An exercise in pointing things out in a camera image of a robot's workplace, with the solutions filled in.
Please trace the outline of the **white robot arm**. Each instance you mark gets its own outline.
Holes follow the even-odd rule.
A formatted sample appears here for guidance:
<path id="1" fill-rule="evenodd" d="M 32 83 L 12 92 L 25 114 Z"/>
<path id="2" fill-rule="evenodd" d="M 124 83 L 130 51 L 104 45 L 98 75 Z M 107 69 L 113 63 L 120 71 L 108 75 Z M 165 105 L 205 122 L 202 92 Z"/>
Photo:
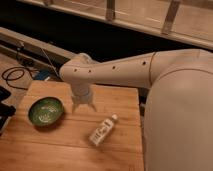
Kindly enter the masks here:
<path id="1" fill-rule="evenodd" d="M 77 104 L 92 84 L 146 88 L 146 171 L 213 171 L 213 52 L 158 51 L 95 62 L 85 53 L 60 68 Z"/>

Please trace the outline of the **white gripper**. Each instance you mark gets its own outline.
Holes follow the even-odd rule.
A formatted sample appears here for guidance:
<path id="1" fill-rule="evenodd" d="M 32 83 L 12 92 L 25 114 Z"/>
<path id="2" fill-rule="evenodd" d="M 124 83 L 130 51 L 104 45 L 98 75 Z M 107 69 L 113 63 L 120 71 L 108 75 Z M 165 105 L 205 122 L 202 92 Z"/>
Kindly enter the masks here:
<path id="1" fill-rule="evenodd" d="M 93 93 L 89 84 L 72 84 L 72 100 L 75 104 L 72 105 L 72 113 L 75 113 L 78 105 L 89 104 L 95 112 L 97 112 L 96 106 L 92 103 Z"/>

